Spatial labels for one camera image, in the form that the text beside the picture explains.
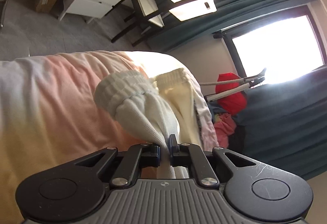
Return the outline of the cream white zip jacket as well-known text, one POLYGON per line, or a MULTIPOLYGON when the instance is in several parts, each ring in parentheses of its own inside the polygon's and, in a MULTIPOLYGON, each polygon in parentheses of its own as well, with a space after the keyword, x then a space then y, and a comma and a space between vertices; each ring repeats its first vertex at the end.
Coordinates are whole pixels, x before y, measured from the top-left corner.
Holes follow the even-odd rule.
POLYGON ((158 178, 188 178, 186 168, 170 165, 170 135, 175 135, 178 143, 195 144, 204 151, 218 145, 210 110, 187 69, 153 78, 138 71, 113 73, 97 85, 94 101, 130 135, 160 146, 158 178))

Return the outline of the pink garment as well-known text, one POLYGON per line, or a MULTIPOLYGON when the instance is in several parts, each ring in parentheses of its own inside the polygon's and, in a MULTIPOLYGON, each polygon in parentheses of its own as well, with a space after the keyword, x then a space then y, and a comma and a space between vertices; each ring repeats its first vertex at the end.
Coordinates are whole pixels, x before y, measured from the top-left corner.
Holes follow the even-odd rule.
POLYGON ((215 114, 213 126, 215 128, 219 146, 227 148, 228 137, 232 135, 237 127, 229 113, 215 114))

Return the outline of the pastel pink bed sheet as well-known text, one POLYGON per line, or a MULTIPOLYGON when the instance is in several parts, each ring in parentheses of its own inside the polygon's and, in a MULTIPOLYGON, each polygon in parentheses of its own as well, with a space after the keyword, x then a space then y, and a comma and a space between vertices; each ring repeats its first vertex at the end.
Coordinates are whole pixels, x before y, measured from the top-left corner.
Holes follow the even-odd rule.
POLYGON ((19 223, 17 186, 26 177, 146 138, 126 132, 93 94, 112 73, 153 78, 178 121, 177 139, 211 150, 218 141, 199 83, 180 61, 156 52, 81 52, 1 62, 1 223, 19 223))

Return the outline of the teal curtain right of window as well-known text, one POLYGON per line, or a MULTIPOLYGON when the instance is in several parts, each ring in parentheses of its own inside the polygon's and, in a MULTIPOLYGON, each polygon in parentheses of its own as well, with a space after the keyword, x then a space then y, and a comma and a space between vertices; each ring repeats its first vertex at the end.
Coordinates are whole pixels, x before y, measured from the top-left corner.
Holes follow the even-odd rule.
POLYGON ((326 67, 247 90, 242 153, 309 180, 326 172, 326 67))

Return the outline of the window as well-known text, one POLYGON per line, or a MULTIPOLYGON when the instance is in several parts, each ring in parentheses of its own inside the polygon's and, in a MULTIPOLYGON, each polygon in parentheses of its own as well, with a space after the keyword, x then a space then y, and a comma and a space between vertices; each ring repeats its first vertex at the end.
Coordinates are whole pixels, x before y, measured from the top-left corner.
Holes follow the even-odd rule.
POLYGON ((274 12, 213 34, 222 39, 240 77, 265 72, 265 84, 297 79, 326 64, 309 6, 274 12))

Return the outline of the white chair with black frame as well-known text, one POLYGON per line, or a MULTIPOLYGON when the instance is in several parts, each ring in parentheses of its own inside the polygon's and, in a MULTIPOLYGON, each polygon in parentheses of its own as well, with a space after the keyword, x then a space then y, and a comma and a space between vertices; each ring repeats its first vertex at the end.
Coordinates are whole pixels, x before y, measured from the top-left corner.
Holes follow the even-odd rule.
MULTIPOLYGON (((126 0, 120 0, 112 9, 116 9, 126 0)), ((155 35, 168 28, 169 25, 164 24, 164 18, 172 15, 180 22, 187 21, 199 16, 204 16, 217 11, 214 0, 180 0, 172 2, 171 0, 158 5, 155 0, 131 0, 133 12, 127 16, 124 21, 127 22, 134 19, 134 22, 124 28, 116 36, 111 39, 111 43, 115 43, 118 39, 126 35, 134 28, 147 25, 149 29, 137 41, 132 43, 136 47, 143 41, 154 37, 155 35)))

